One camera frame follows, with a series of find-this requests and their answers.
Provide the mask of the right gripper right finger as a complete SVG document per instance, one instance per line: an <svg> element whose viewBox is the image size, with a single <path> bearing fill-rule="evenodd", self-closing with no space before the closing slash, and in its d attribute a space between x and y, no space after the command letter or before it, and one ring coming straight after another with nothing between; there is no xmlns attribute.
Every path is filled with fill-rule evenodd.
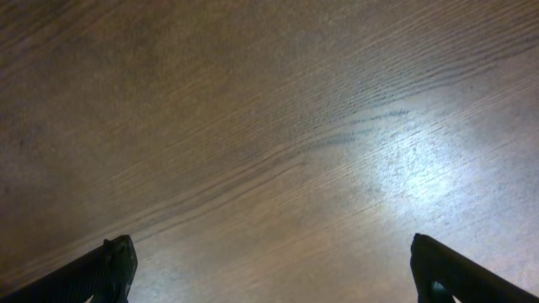
<svg viewBox="0 0 539 303"><path fill-rule="evenodd" d="M434 238L415 234L410 266L419 303L538 303L538 297Z"/></svg>

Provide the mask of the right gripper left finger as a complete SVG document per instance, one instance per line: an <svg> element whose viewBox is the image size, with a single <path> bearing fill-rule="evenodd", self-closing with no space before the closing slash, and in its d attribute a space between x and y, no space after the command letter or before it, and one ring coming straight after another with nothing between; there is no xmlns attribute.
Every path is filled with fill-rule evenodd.
<svg viewBox="0 0 539 303"><path fill-rule="evenodd" d="M105 239L100 247L4 296L1 302L127 303L137 265L130 236Z"/></svg>

